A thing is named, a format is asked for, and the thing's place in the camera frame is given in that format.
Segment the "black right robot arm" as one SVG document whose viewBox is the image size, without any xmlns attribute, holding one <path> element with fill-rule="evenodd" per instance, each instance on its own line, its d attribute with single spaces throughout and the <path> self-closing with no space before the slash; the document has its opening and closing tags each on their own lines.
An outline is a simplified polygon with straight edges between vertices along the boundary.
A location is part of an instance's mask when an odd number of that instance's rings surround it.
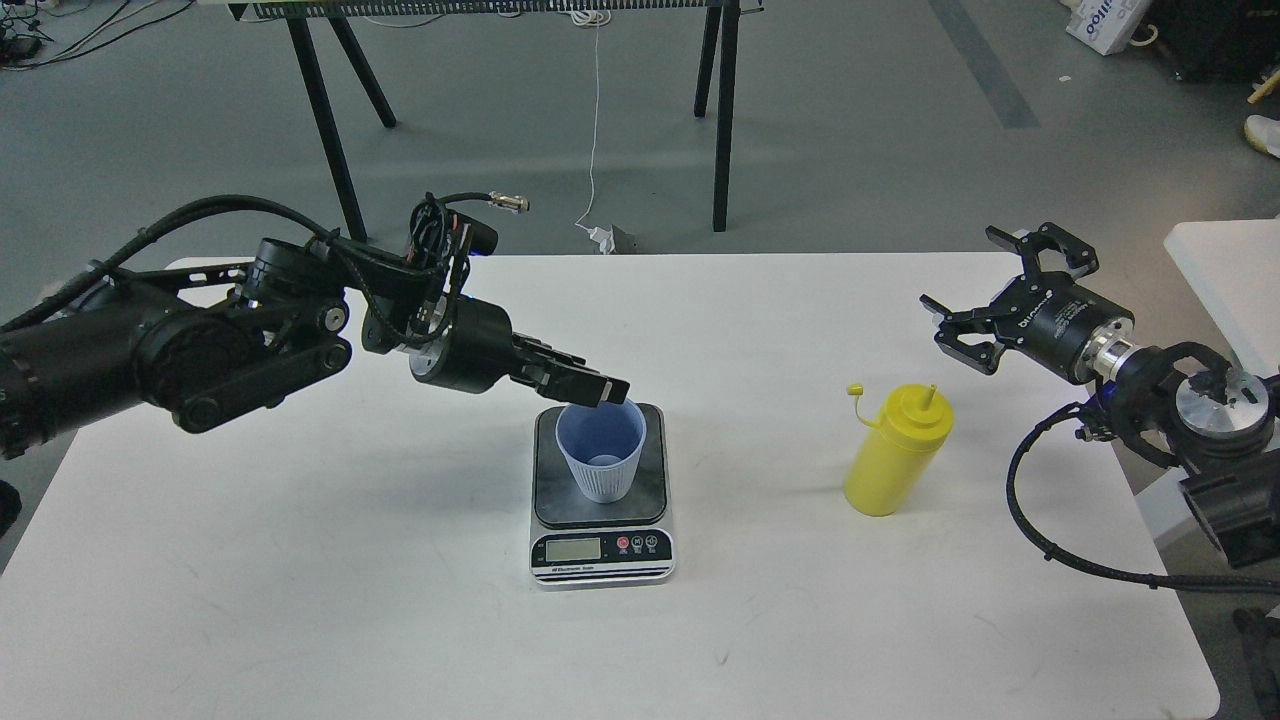
<svg viewBox="0 0 1280 720">
<path fill-rule="evenodd" d="M 986 233 L 1021 272 L 983 307 L 922 296 L 941 350 L 986 375 L 1014 350 L 1073 386 L 1093 384 L 1079 438 L 1119 439 L 1158 468 L 1185 470 L 1181 497 L 1229 566 L 1275 559 L 1277 378 L 1197 342 L 1137 343 L 1133 314 L 1080 284 L 1100 266 L 1094 249 L 1056 224 Z"/>
</svg>

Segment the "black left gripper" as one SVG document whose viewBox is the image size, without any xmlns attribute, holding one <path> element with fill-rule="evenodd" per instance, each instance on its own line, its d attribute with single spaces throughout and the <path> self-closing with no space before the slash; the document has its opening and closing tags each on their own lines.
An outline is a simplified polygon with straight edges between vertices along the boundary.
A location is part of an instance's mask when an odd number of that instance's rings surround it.
<svg viewBox="0 0 1280 720">
<path fill-rule="evenodd" d="M 454 310 L 444 334 L 410 354 L 417 382 L 480 395 L 511 377 L 544 398 L 584 407 L 628 397 L 627 380 L 594 372 L 584 357 L 539 338 L 521 336 L 518 354 L 509 315 L 495 304 L 461 297 Z"/>
</svg>

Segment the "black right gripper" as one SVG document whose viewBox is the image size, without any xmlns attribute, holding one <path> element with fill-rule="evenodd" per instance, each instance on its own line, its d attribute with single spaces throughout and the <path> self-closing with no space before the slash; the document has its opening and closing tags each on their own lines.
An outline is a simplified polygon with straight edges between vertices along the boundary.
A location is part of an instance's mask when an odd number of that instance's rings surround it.
<svg viewBox="0 0 1280 720">
<path fill-rule="evenodd" d="M 937 320 L 934 342 L 943 354 L 984 375 L 997 372 L 1007 347 L 1074 386 L 1093 380 L 1098 373 L 1085 360 L 1091 340 L 1115 325 L 1132 331 L 1135 320 L 1130 310 L 1074 282 L 1100 269 L 1094 249 L 1052 222 L 1018 237 L 987 225 L 986 236 L 1021 259 L 1021 275 L 991 305 L 965 311 L 923 293 L 922 306 Z M 1044 250 L 1060 254 L 1068 269 L 1044 274 L 1039 260 Z"/>
</svg>

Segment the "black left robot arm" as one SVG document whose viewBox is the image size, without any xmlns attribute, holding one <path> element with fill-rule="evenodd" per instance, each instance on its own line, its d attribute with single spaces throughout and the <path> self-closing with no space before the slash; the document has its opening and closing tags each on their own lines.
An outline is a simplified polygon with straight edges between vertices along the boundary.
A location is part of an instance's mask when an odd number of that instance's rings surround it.
<svg viewBox="0 0 1280 720">
<path fill-rule="evenodd" d="M 256 196 L 216 195 L 166 214 L 3 325 L 3 456 L 138 404 L 166 409 L 189 433 L 274 407 L 348 366 L 348 291 L 366 304 L 364 348 L 407 352 L 419 382 L 479 395 L 508 377 L 554 401 L 622 404 L 626 380 L 516 333 L 503 307 L 465 295 L 471 259 L 493 254 L 498 237 L 456 211 L 461 201 L 529 208 L 497 192 L 426 193 L 399 254 Z M 248 263 L 124 268 L 173 231 L 232 211 L 282 217 L 310 238 L 264 240 Z"/>
</svg>

